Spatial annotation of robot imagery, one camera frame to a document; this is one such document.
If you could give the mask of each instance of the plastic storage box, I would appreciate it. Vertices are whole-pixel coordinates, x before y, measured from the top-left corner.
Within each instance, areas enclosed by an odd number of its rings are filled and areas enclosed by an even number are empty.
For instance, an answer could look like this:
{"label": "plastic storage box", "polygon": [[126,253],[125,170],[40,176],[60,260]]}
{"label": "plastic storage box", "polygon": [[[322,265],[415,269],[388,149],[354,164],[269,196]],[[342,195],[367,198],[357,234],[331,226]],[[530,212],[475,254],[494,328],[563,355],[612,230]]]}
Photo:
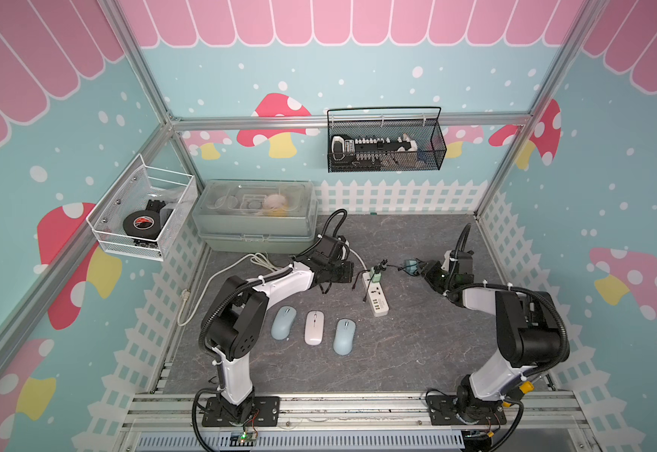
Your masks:
{"label": "plastic storage box", "polygon": [[316,240],[310,182],[207,181],[193,220],[216,251],[295,254]]}

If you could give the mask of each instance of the white picket fence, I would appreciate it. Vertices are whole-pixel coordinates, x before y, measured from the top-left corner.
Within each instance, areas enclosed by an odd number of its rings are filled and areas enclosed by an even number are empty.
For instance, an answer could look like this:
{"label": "white picket fence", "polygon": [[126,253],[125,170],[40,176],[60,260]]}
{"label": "white picket fence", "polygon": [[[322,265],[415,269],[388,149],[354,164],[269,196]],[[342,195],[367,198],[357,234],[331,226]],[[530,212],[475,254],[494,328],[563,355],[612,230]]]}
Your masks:
{"label": "white picket fence", "polygon": [[367,181],[359,185],[352,181],[344,185],[338,181],[336,185],[329,185],[324,181],[315,187],[318,198],[318,210],[320,212],[333,212],[336,209],[346,209],[349,212],[371,213],[371,212],[401,212],[401,213],[426,213],[426,212],[474,212],[487,190],[487,181],[474,185],[473,181],[466,185],[460,185],[454,181],[445,185],[439,181],[431,185],[424,181],[416,185],[414,181],[402,185],[396,181],[388,185],[381,181],[372,185]]}
{"label": "white picket fence", "polygon": [[[145,382],[151,381],[157,366],[161,365],[162,351],[170,342],[170,325],[178,312],[179,294],[189,285],[201,244],[193,222],[187,221],[162,263],[160,273],[152,274],[154,285],[151,290],[144,291],[145,306],[135,310],[135,327],[125,330],[127,341],[124,349],[115,352],[115,371],[102,377],[105,394],[99,402],[88,405],[92,417],[88,428],[72,437],[72,445],[78,452],[113,450],[116,433],[134,395],[147,389]],[[145,359],[141,359],[145,356],[143,351],[147,353]]]}
{"label": "white picket fence", "polygon": [[512,203],[505,203],[505,198],[506,193],[496,194],[483,216],[499,265],[509,282],[552,296],[567,325],[570,342],[574,343],[567,361],[552,370],[554,381],[559,388],[575,393],[603,450],[614,446],[619,452],[628,446],[634,452],[642,452],[640,444],[645,434],[629,427],[622,417],[626,402],[613,397],[607,389],[610,374],[595,368],[592,360],[595,349],[582,345],[579,339],[582,326],[569,322],[570,306],[559,303],[560,288],[550,284],[550,270],[540,267],[541,255],[532,253],[532,240],[524,239],[524,227],[517,225],[519,216],[512,214]]}

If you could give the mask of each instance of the wire basket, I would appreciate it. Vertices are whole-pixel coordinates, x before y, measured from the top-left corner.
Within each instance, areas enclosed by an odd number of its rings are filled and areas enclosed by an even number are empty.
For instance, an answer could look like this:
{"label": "wire basket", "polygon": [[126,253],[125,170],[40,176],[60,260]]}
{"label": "wire basket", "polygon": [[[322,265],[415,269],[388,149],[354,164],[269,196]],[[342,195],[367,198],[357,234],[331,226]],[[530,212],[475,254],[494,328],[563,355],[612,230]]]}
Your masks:
{"label": "wire basket", "polygon": [[440,113],[441,107],[328,110],[328,172],[439,170],[446,155]]}
{"label": "wire basket", "polygon": [[[174,208],[157,239],[136,239],[125,234],[123,220],[144,211],[149,200],[171,194]],[[138,154],[90,212],[87,222],[105,252],[135,258],[163,260],[197,199],[190,174],[146,166]]]}

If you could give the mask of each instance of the gray table surface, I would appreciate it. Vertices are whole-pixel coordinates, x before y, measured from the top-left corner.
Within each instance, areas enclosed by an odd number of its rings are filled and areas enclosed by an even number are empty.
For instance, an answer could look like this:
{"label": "gray table surface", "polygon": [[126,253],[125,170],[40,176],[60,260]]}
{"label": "gray table surface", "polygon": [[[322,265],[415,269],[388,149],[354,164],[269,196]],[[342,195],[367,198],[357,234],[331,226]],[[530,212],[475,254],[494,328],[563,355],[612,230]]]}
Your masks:
{"label": "gray table surface", "polygon": [[[319,229],[324,221],[325,216],[320,216]],[[443,261],[444,252],[454,247],[466,223],[472,224],[467,250],[475,252],[475,279],[500,282],[470,215],[349,215],[340,233],[367,266],[384,258],[400,266],[407,258]],[[206,278],[241,256],[212,252]],[[270,258],[278,266],[288,264],[285,255]],[[360,269],[358,260],[353,255],[351,259]],[[215,375],[215,368],[197,348],[200,321],[226,278],[266,273],[268,270],[245,260],[214,279],[195,318],[185,327],[164,393],[195,393],[212,386],[208,380]],[[326,295],[315,287],[272,307],[251,351],[251,379],[256,391],[454,391],[464,375],[480,368],[496,351],[493,316],[456,307],[433,292],[423,278],[395,268],[382,276],[381,286],[389,311],[379,318],[373,317],[369,304],[362,302],[360,283],[354,291],[351,284],[334,284]],[[293,306],[297,318],[288,339],[277,341],[270,336],[270,326],[281,306]],[[313,347],[303,339],[306,315],[311,310],[325,315],[324,339]],[[354,348],[347,356],[333,351],[336,324],[342,318],[356,322]]]}

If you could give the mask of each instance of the power strip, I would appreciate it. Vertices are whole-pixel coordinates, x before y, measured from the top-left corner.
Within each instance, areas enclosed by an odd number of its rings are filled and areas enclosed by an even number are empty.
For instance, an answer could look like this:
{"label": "power strip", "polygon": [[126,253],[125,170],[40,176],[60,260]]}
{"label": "power strip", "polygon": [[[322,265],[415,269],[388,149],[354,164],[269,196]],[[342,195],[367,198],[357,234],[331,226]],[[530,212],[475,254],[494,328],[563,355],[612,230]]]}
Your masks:
{"label": "power strip", "polygon": [[368,298],[371,303],[374,317],[381,317],[388,313],[387,298],[384,296],[384,290],[381,288],[381,283],[370,282],[369,272],[362,274],[364,286],[368,290]]}

